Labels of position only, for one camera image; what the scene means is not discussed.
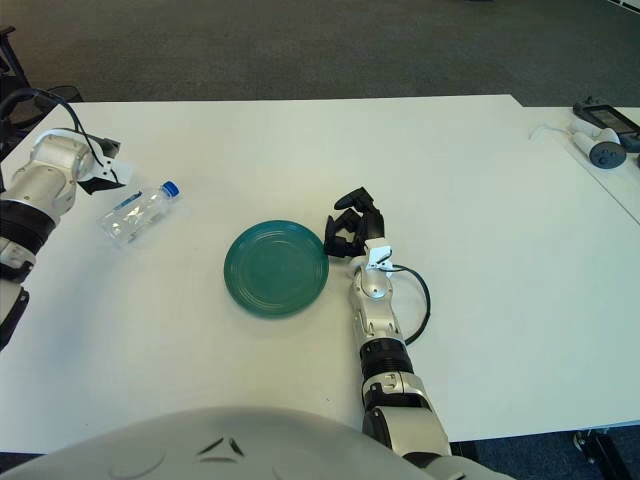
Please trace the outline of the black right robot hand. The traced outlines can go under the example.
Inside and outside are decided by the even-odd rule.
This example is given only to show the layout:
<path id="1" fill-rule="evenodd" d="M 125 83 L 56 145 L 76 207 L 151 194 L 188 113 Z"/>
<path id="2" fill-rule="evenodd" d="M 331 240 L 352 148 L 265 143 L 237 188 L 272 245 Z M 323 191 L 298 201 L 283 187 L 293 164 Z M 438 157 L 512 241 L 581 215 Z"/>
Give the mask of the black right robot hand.
<path id="1" fill-rule="evenodd" d="M 365 242 L 385 236 L 384 217 L 364 187 L 344 195 L 334 204 L 341 214 L 327 217 L 324 252 L 332 257 L 354 258 L 365 254 Z"/>

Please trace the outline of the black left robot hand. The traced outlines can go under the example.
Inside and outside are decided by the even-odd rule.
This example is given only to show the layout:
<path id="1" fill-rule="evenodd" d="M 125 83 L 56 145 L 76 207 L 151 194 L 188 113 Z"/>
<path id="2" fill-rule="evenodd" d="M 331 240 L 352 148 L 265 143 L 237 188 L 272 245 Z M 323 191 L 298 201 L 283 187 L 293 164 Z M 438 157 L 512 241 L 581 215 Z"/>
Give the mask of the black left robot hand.
<path id="1" fill-rule="evenodd" d="M 78 185 L 88 194 L 93 195 L 99 191 L 114 190 L 124 187 L 113 171 L 105 172 L 98 177 L 92 176 L 86 180 L 79 180 Z"/>

